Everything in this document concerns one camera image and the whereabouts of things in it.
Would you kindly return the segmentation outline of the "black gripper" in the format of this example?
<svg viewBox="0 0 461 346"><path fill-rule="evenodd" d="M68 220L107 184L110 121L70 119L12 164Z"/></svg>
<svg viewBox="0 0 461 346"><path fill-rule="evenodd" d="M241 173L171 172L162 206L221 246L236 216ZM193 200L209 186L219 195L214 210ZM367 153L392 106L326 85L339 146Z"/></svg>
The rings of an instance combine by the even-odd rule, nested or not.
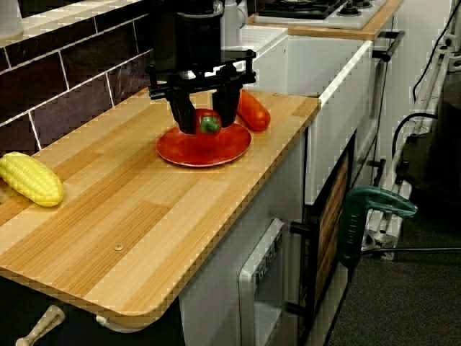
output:
<svg viewBox="0 0 461 346"><path fill-rule="evenodd" d="M218 89L212 108L223 127L236 119L240 90L256 81L252 50L222 50L220 18L166 14L154 36L154 60L147 67L151 99L168 98L183 133L195 133L189 93Z"/></svg>

